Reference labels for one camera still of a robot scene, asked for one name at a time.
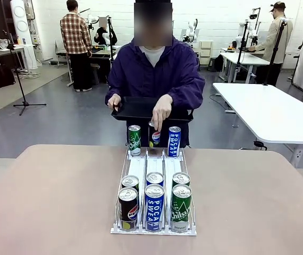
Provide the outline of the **person's left hand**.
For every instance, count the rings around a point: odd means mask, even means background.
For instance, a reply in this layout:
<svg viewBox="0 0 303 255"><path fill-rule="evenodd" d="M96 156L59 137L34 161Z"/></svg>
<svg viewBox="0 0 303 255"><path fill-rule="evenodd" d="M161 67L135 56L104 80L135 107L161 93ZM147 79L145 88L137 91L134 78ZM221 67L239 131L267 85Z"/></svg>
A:
<svg viewBox="0 0 303 255"><path fill-rule="evenodd" d="M156 131L161 132L163 122L170 116L172 103L173 99L168 94L161 96L157 101L151 119Z"/></svg>

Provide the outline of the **person's right hand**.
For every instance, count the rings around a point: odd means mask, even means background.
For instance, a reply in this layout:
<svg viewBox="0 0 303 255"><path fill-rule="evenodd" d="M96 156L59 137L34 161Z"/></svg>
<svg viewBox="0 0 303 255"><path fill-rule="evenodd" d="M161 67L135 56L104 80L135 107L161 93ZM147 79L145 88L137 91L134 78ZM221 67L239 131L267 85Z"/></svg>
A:
<svg viewBox="0 0 303 255"><path fill-rule="evenodd" d="M115 111L119 111L119 108L120 108L120 103L121 103L121 97L114 93L112 95L112 97L108 100L108 107L111 109L111 110L115 110Z"/></svg>

